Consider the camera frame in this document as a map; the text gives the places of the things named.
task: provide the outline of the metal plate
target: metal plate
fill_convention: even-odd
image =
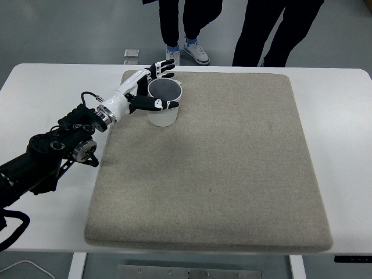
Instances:
[[[261,271],[188,269],[183,267],[120,264],[117,279],[262,279]]]
[[[124,57],[125,58],[137,58],[139,54],[140,54],[139,49],[127,48],[124,53]]]
[[[138,60],[125,60],[124,65],[138,65]]]

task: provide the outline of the white robotic hand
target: white robotic hand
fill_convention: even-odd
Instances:
[[[173,63],[173,59],[156,62],[149,68],[135,72],[123,82],[116,90],[115,95],[111,99],[103,101],[97,108],[98,114],[105,121],[106,125],[115,124],[124,115],[129,115],[136,109],[160,110],[155,106],[157,99],[147,97],[148,84],[156,78],[173,77],[173,73],[163,74],[165,71],[175,67]],[[174,102],[167,108],[175,108],[176,106],[178,106],[178,103]]]

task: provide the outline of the person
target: person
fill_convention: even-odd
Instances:
[[[289,54],[307,35],[324,0],[249,0],[233,66],[256,67],[280,14],[283,20],[261,66],[285,67]]]
[[[156,0],[142,0],[143,4]],[[180,46],[178,30],[179,0],[158,0],[160,31],[166,44],[166,59],[174,59],[180,64]],[[208,54],[199,45],[198,35],[210,22],[214,21],[222,11],[222,0],[185,0],[183,25],[185,31],[184,51],[191,55],[200,65],[209,65]]]

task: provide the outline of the white table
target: white table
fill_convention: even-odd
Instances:
[[[141,68],[143,66],[16,66],[0,91],[0,164],[22,154],[30,137],[56,125],[81,103],[83,91],[109,99],[126,70]],[[323,253],[372,253],[372,81],[365,71],[188,66],[180,66],[177,70],[286,74],[291,80],[334,239],[332,249]],[[93,97],[87,96],[86,100],[88,107],[98,106]],[[99,160],[106,139],[107,132],[94,134]],[[60,179],[56,192],[39,196],[26,193],[15,202],[9,209],[27,213],[31,224],[9,250],[123,251],[90,246],[84,241],[84,226],[97,172],[98,168],[76,163]],[[0,240],[19,223],[8,220]]]

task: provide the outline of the cup rim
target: cup rim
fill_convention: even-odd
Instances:
[[[156,79],[150,81],[150,83],[149,83],[148,86],[147,86],[147,92],[148,92],[148,94],[149,94],[151,97],[153,97],[153,95],[150,93],[150,84],[152,84],[154,81],[160,81],[160,80],[170,80],[170,81],[176,83],[176,84],[180,87],[180,89],[181,89],[181,92],[180,92],[179,96],[178,96],[177,98],[173,99],[173,100],[169,100],[170,102],[174,102],[174,101],[176,101],[177,99],[180,99],[180,98],[181,98],[182,93],[183,93],[183,89],[182,89],[182,86],[181,86],[180,82],[179,82],[178,80],[173,80],[172,78],[167,78],[167,77],[156,78]]]

